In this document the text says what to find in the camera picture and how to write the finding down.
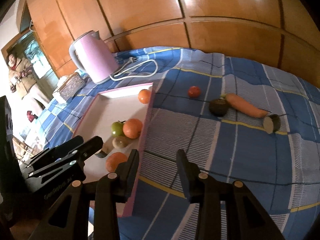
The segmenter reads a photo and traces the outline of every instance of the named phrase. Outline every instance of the beige jacket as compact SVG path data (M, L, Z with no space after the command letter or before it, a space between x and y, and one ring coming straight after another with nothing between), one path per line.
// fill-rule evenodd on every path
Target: beige jacket
M19 76L19 73L25 69L26 67L29 67L31 65L30 61L26 58L19 59L17 58L17 67L15 70L12 70L9 68L9 84L12 87L13 84L11 83L11 79L14 76ZM34 74L29 74L27 77L21 78L20 81L16 84L17 93L20 98L23 98L30 90L30 88L36 84L36 78Z

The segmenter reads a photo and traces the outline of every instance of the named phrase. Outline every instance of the blue plaid tablecloth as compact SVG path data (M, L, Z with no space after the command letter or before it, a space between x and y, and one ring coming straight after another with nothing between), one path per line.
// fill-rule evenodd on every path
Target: blue plaid tablecloth
M156 88L143 153L133 216L119 218L121 239L194 239L198 205L182 193L175 153L223 182L243 181L268 211L286 239L300 240L320 212L320 91L282 70L255 61L199 50L152 47L115 54L119 64L155 59L158 72L95 85L90 79L70 104L53 100L37 120L48 147L69 140L94 96L105 90L153 82ZM126 75L149 74L148 62ZM199 98L188 97L198 86ZM229 109L223 118L208 104L235 93L258 108L281 116L280 130L267 134L262 119ZM222 237L226 235L221 205Z

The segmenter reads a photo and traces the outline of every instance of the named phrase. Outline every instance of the kettle spout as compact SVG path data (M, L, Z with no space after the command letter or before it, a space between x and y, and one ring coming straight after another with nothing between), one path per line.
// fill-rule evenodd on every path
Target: kettle spout
M96 31L96 32L92 33L91 36L96 38L97 40L101 40L99 31Z

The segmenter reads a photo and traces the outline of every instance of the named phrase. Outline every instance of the white tray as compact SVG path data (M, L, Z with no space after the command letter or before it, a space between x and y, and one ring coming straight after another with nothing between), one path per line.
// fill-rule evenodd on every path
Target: white tray
M96 135L100 136L103 142L107 142L109 148L109 154L107 157L100 159L93 155L84 162L84 173L86 175L84 183L97 181L108 174L105 163L111 154L115 152L122 152L128 156L132 149L138 149L140 163L137 177L135 179L131 197L125 204L117 203L116 205L119 217L131 216L132 214L142 153L144 150L144 141L154 98L154 93L152 93L150 102L148 104L142 104L138 100L138 94L142 89L152 91L152 85L152 83L139 84L112 89L97 94L87 111L84 113L73 134L73 137L81 135L84 141L87 141ZM130 143L126 148L121 150L114 149L112 146L112 140L114 137L111 135L111 124L116 121L122 122L130 118L137 118L142 121L143 128L140 137L132 140L132 143Z

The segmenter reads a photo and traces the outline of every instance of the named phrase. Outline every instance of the white pants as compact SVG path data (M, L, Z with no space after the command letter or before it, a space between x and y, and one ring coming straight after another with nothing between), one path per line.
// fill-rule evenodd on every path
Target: white pants
M39 117L39 115L42 113L42 108L36 100L41 102L44 107L47 107L50 102L49 98L47 98L47 96L42 93L39 86L37 84L34 84L30 88L29 92L23 97L22 102L25 105L27 111L30 110L33 112L33 114Z

